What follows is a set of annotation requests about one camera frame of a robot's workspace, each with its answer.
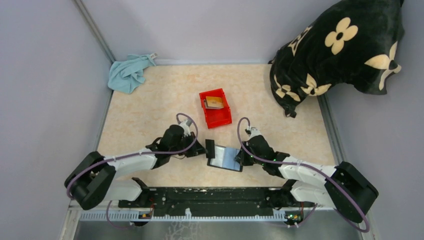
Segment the black leather card holder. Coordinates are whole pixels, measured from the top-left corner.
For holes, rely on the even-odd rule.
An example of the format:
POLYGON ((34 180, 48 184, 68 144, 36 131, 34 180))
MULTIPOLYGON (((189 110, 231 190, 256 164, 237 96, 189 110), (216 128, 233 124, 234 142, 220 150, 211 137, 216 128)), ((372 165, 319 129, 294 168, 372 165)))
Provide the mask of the black leather card holder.
POLYGON ((207 166, 234 172, 242 172, 243 166, 236 161, 240 150, 233 147, 216 145, 212 139, 205 140, 207 166))

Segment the red plastic bin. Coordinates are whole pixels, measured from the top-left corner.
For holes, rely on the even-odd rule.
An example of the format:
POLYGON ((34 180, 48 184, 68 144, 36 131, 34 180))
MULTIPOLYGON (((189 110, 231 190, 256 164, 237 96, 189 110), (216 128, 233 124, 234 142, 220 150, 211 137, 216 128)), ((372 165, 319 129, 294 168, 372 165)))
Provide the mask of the red plastic bin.
POLYGON ((222 88, 201 92, 199 98, 208 129, 232 123, 231 109, 222 88))

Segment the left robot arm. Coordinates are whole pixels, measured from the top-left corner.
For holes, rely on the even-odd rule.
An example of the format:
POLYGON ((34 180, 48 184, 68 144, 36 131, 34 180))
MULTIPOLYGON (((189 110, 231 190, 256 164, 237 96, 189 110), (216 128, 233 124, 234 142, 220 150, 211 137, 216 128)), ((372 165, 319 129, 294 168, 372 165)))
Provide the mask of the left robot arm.
POLYGON ((150 188, 137 177, 122 177, 157 169, 171 157, 191 158, 206 152, 188 126, 173 124, 138 152, 109 158, 98 151, 89 153, 65 180, 66 194, 83 210, 104 201, 118 201, 121 208, 145 207, 152 196, 150 188))

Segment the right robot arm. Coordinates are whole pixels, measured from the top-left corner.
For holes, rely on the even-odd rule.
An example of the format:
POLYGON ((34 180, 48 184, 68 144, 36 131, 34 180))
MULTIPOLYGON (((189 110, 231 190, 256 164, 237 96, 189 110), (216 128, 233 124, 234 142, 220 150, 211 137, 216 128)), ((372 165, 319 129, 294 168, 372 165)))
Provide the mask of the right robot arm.
POLYGON ((258 164, 271 176, 286 179, 281 199, 287 206, 310 202, 335 209, 345 219, 361 223, 379 196, 378 190, 351 163, 319 165, 275 151, 261 133, 248 130, 236 161, 258 164))

